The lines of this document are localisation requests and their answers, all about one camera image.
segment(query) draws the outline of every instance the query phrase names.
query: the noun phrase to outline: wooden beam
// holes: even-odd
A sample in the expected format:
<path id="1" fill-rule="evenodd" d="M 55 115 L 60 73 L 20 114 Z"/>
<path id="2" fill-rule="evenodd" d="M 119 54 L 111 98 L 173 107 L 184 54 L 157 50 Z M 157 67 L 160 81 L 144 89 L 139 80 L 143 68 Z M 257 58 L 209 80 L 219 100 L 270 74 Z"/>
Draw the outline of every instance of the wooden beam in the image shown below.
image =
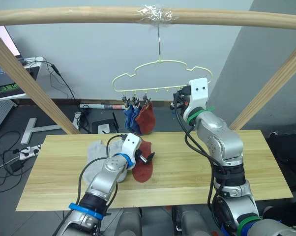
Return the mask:
<path id="1" fill-rule="evenodd" d="M 45 94 L 0 38 L 0 67 L 67 134 L 80 134 L 64 113 Z"/>
<path id="2" fill-rule="evenodd" d="M 46 23 L 143 23 L 142 7 L 53 7 L 0 11 L 1 25 Z M 219 9 L 163 8 L 169 24 L 256 26 L 296 30 L 296 15 Z"/>
<path id="3" fill-rule="evenodd" d="M 241 129 L 296 73 L 296 49 L 267 82 L 262 90 L 244 108 L 230 125 L 230 129 Z"/>

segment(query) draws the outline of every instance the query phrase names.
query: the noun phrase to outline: floor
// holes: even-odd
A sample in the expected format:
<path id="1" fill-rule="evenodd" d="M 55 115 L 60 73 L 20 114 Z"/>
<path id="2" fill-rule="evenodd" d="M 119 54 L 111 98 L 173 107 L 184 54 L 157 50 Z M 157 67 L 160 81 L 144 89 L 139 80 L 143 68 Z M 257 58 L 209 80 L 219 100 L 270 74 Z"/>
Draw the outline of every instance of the floor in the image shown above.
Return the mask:
<path id="1" fill-rule="evenodd" d="M 70 120 L 73 120 L 74 112 L 77 111 L 75 106 L 66 105 L 60 106 L 62 111 L 67 115 Z M 112 118 L 112 111 L 114 111 L 118 123 L 120 125 L 120 132 L 127 132 L 123 128 L 124 114 L 121 110 L 92 110 L 88 116 L 89 121 L 96 121 L 106 118 Z M 180 131 L 177 124 L 175 115 L 167 108 L 154 108 L 156 116 L 155 132 L 162 131 Z M 44 126 L 54 124 L 53 121 L 43 113 L 37 106 L 23 105 L 13 108 L 8 114 L 2 125 L 0 126 L 0 135 L 11 130 L 23 131 L 27 125 L 29 118 L 37 118 L 36 126 Z M 34 146 L 43 143 L 47 134 L 64 134 L 62 130 L 53 130 L 40 133 L 34 133 L 30 140 L 29 145 Z M 0 151 L 6 150 L 18 138 L 16 133 L 8 133 L 0 141 Z M 20 141 L 14 146 L 21 149 L 27 145 L 20 145 Z M 12 159 L 16 155 L 8 154 L 6 161 Z M 35 162 L 35 158 L 30 159 L 25 163 L 25 168 L 31 167 Z M 20 184 L 15 188 L 0 193 L 0 236 L 24 236 L 36 235 L 47 236 L 52 235 L 55 228 L 58 226 L 62 219 L 62 211 L 44 211 L 44 212 L 16 212 L 16 206 L 21 193 L 24 189 L 30 171 L 24 173 L 21 178 Z M 5 171 L 0 170 L 0 176 L 4 176 Z M 5 190 L 19 181 L 19 177 L 7 178 L 5 184 L 0 186 L 0 191 Z M 258 202 L 259 207 L 262 209 L 270 202 Z M 211 230 L 219 231 L 214 224 L 209 209 L 205 205 L 198 205 L 197 208 L 206 220 Z M 115 228 L 122 209 L 110 209 L 108 212 L 110 216 L 104 218 L 101 226 L 101 231 L 104 236 L 113 236 Z M 171 210 L 166 210 L 165 206 L 158 207 L 144 207 L 143 213 L 143 235 L 144 236 L 170 236 L 174 235 Z"/>

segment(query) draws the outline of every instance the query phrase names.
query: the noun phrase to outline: clothes hanger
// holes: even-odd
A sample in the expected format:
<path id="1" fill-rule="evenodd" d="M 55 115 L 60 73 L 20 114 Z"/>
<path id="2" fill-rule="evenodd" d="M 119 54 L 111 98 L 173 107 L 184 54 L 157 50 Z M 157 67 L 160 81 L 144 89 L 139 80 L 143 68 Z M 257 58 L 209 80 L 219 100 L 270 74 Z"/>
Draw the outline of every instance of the clothes hanger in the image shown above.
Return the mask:
<path id="1" fill-rule="evenodd" d="M 112 88 L 115 92 L 122 92 L 123 95 L 126 94 L 126 92 L 133 92 L 136 93 L 137 91 L 144 91 L 145 93 L 147 93 L 147 91 L 149 90 L 154 90 L 156 92 L 158 92 L 159 90 L 164 89 L 166 92 L 169 92 L 170 89 L 181 89 L 182 87 L 185 87 L 186 85 L 176 85 L 176 86 L 167 86 L 167 87 L 157 87 L 157 88 L 140 88 L 140 89 L 127 89 L 127 90 L 118 90 L 114 87 L 114 83 L 116 82 L 116 80 L 118 80 L 119 78 L 123 77 L 123 76 L 128 76 L 129 78 L 134 77 L 135 75 L 137 75 L 137 70 L 147 66 L 147 65 L 152 65 L 152 64 L 157 64 L 157 63 L 164 63 L 164 62 L 174 62 L 174 63 L 178 63 L 178 64 L 183 64 L 185 66 L 185 70 L 187 71 L 193 71 L 194 69 L 201 69 L 201 70 L 205 70 L 210 74 L 210 80 L 208 81 L 208 84 L 211 82 L 212 78 L 213 78 L 213 74 L 212 72 L 204 67 L 200 67 L 200 66 L 194 66 L 193 68 L 189 69 L 187 67 L 187 63 L 180 61 L 180 60 L 165 60 L 165 59 L 161 59 L 161 42 L 160 42 L 160 29 L 159 29 L 159 24 L 157 25 L 158 28 L 158 42 L 159 42 L 159 58 L 156 61 L 152 61 L 152 62 L 148 62 L 146 64 L 142 64 L 140 66 L 137 66 L 134 69 L 134 74 L 130 75 L 128 73 L 124 73 L 121 75 L 116 76 L 113 81 L 112 81 Z"/>

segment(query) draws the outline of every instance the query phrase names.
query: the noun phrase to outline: monitor screen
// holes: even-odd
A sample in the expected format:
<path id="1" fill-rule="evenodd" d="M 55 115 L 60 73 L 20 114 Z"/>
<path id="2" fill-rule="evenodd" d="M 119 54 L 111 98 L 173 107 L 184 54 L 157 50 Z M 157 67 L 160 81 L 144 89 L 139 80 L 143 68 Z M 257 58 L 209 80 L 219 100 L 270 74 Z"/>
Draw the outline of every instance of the monitor screen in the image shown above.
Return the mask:
<path id="1" fill-rule="evenodd" d="M 11 39 L 9 33 L 7 32 L 5 26 L 0 26 L 0 38 L 5 43 L 7 48 L 10 49 L 10 51 L 12 52 L 12 54 L 14 56 L 16 56 L 16 57 L 20 56 L 20 53 L 19 53 L 18 49 L 16 48 L 16 45 L 12 41 L 12 39 Z"/>

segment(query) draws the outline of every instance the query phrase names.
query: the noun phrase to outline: outlet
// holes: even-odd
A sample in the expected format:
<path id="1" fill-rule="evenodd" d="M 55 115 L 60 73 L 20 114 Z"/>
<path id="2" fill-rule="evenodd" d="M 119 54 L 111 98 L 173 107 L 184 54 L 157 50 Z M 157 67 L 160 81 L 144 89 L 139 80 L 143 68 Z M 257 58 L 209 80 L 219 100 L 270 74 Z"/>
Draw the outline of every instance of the outlet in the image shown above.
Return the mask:
<path id="1" fill-rule="evenodd" d="M 37 156 L 41 151 L 41 147 L 42 147 L 42 144 L 39 144 L 33 147 L 30 147 L 30 146 L 26 147 L 21 151 L 22 153 L 20 153 L 20 160 L 23 161 L 30 157 Z"/>

